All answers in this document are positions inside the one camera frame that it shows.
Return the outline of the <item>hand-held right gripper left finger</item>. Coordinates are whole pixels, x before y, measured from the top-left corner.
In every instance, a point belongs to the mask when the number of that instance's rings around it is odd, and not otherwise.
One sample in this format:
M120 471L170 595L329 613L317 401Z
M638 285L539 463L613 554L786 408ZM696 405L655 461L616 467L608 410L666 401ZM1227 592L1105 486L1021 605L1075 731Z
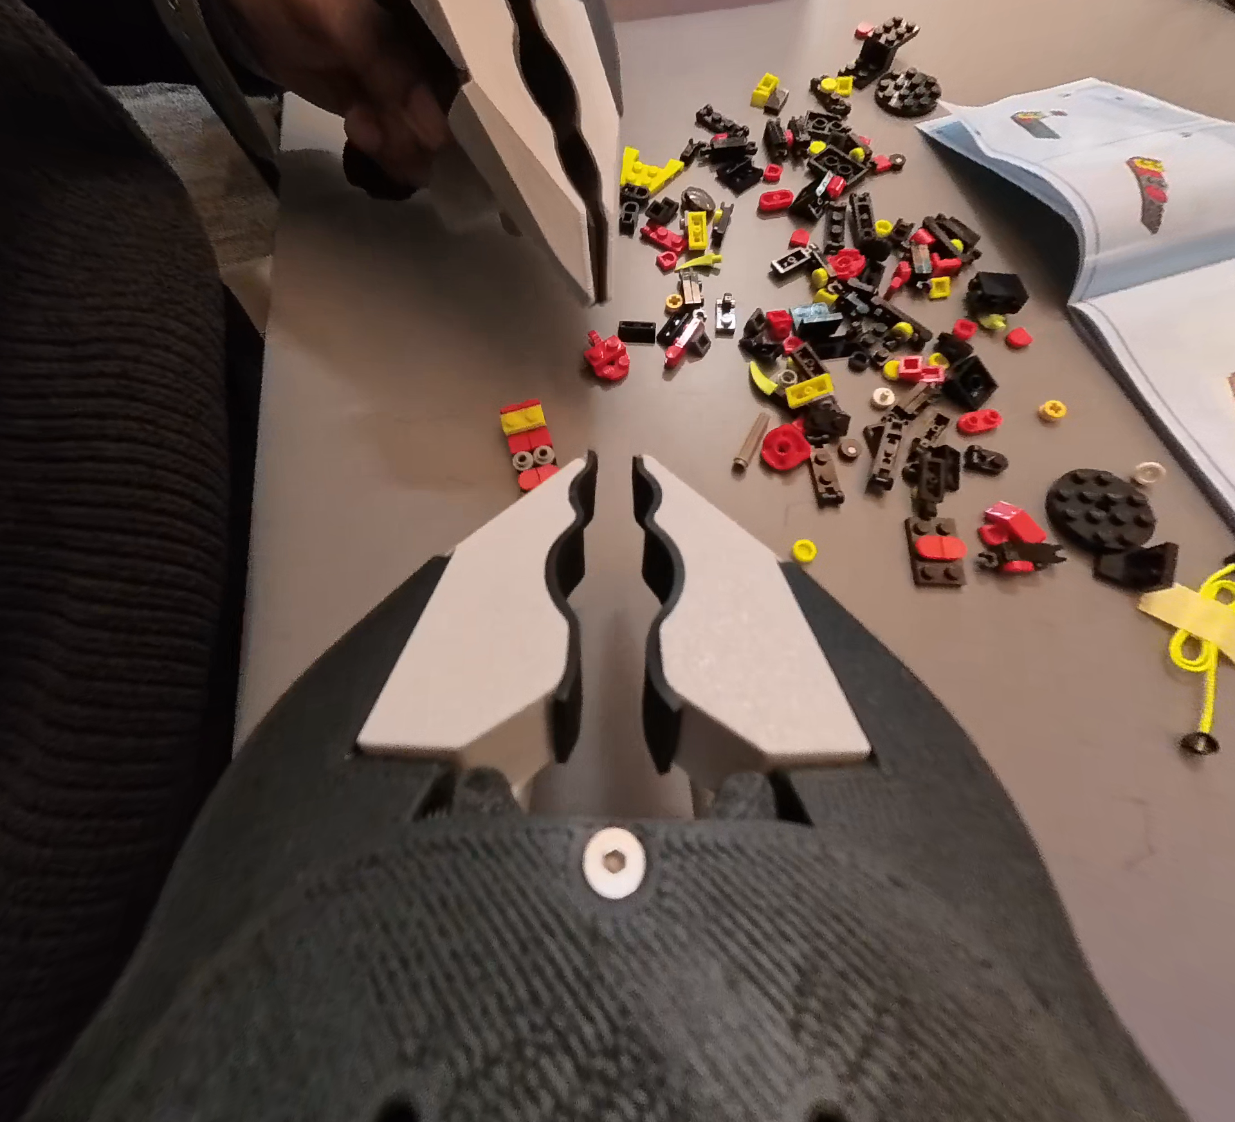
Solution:
M520 804L582 719L581 624L598 457L559 468L458 543L357 737L366 755L489 770Z

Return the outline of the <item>long black studded lego plate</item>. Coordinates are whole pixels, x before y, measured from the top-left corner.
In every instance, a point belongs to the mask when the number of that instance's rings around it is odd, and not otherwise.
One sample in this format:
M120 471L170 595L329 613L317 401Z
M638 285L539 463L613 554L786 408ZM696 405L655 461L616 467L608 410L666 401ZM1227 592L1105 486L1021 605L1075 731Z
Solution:
M850 79L855 90L865 90L886 77L896 53L920 33L920 26L903 16L894 16L881 25L861 22L855 38L861 43L856 59L843 66L838 81Z

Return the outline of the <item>pile of small lego pieces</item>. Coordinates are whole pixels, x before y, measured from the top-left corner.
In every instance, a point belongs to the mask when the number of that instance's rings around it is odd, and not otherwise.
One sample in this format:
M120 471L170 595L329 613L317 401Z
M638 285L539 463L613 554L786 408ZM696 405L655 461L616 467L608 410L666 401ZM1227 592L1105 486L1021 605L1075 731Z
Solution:
M639 153L626 150L620 231L657 249L657 267L677 278L677 293L661 321L620 322L614 335L627 349L661 347L669 373L701 357L710 337L736 339L753 390L780 419L775 424L768 413L758 414L735 459L737 472L754 463L779 476L807 468L816 503L833 508L846 499L838 459L867 453L867 496L882 498L905 483L909 519L944 518L940 510L965 472L997 477L1009 466L1004 454L978 443L1002 418L991 406L996 379L974 339L979 329L991 329L1009 348L1027 348L1028 330L1008 325L1024 308L1027 289L1017 275L975 272L968 280L968 316L939 334L904 309L915 296L949 299L953 281L980 259L980 234L947 215L917 223L876 218L864 184L900 172L905 158L876 150L852 130L854 91L850 79L825 77L811 83L819 110L788 123L768 117L764 165L749 128L711 105L697 114L704 137L665 169L644 169ZM735 206L714 203L706 192L684 190L678 202L664 194L697 157L732 196L780 181L785 166L803 167L803 188L761 192L758 214L799 222L770 277L808 280L811 303L753 308L740 322L733 298L723 294L709 315L702 275L723 263Z

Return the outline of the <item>beige wristwatch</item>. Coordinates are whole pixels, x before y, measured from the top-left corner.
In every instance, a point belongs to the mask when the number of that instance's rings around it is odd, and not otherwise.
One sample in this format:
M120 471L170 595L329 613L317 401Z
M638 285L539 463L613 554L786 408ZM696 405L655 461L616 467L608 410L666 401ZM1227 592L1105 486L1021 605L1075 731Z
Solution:
M198 87L211 109L261 179L277 192L281 178L277 137L263 125L242 92L233 69L210 33L202 0L152 3L197 77Z

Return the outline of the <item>light blue instruction booklet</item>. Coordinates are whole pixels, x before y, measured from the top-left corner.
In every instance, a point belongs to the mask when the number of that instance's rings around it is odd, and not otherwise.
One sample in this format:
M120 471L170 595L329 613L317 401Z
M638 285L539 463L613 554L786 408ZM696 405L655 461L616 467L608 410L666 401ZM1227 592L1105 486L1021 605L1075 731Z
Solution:
M920 132L1070 223L1070 320L1233 524L1233 123L1089 78Z

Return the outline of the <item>black plate red tile lego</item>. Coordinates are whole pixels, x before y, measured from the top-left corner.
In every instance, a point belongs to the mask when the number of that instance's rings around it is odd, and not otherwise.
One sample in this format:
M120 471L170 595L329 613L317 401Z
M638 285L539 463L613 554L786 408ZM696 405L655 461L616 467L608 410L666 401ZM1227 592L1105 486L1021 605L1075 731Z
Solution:
M960 590L968 583L968 546L951 518L904 523L911 576L920 590Z

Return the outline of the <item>red slope black lego piece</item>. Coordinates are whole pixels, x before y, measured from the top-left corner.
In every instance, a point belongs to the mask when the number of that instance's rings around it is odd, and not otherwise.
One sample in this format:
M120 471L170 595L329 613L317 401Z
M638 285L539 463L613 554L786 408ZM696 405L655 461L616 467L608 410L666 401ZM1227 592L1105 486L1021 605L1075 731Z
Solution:
M1005 577L1044 572L1066 561L1062 549L1023 508L1000 501L987 508L979 528L978 571Z

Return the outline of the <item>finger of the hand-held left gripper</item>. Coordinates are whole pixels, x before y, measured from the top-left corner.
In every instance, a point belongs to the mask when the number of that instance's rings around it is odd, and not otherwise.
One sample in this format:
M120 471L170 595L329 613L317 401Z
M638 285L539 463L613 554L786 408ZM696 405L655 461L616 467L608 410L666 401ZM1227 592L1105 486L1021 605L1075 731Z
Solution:
M582 0L528 0L519 15L520 64L547 125L546 163L561 192L546 233L591 306L611 298L611 247L621 161L620 112Z
M432 0L462 61L448 121L493 197L536 238L589 303L602 299L590 218L516 60L507 0Z

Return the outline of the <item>person's left hand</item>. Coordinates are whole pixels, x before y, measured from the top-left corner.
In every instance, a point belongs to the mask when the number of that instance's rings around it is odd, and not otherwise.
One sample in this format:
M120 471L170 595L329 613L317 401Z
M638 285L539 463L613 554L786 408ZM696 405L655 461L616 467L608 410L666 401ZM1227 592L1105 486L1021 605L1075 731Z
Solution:
M223 0L261 74L344 121L348 143L391 179L428 181L454 143L424 64L374 0Z

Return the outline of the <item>round black lego plate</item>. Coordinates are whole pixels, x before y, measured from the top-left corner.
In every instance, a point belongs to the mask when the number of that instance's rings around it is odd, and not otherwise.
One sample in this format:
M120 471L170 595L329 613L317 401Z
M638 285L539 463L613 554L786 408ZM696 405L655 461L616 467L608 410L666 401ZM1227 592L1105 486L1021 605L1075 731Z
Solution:
M874 87L876 105L889 116L918 121L938 109L943 96L940 82L916 68L891 70Z
M1067 542L1096 556L1149 546L1158 523L1143 489L1094 468L1076 468L1055 480L1045 496L1045 512Z

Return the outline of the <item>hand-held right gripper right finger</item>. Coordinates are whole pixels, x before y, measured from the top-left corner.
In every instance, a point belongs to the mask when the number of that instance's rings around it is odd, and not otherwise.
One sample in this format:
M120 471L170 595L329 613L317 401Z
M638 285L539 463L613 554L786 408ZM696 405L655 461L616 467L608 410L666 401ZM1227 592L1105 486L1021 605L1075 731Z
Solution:
M856 771L876 762L789 568L665 465L636 455L640 574L657 602L644 644L642 727L693 808L735 775Z

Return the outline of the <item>person's black sweater torso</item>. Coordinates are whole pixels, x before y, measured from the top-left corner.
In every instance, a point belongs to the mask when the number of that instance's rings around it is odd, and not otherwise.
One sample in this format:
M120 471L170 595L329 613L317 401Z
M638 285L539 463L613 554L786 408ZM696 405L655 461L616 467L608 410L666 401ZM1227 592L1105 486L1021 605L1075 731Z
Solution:
M110 993L236 720L256 338L177 174L3 0L3 1120Z

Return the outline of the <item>red yellow black lego build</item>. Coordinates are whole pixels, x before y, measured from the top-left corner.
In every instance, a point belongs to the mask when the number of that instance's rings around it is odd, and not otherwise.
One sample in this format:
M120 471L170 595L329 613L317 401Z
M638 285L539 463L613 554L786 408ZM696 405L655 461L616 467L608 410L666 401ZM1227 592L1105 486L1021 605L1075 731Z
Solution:
M502 435L521 493L547 483L559 471L555 444L542 404L529 399L499 412Z

